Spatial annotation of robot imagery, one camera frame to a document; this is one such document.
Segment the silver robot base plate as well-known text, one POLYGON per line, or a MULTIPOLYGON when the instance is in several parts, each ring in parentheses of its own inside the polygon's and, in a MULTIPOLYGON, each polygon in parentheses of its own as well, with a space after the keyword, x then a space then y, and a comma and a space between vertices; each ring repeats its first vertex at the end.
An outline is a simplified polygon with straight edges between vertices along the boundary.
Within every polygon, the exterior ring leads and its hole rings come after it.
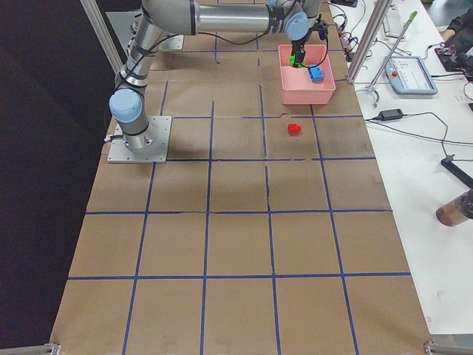
POLYGON ((116 124, 111 140, 109 163, 166 163, 171 134, 171 116, 149 116, 147 130, 136 136, 125 135, 116 124))

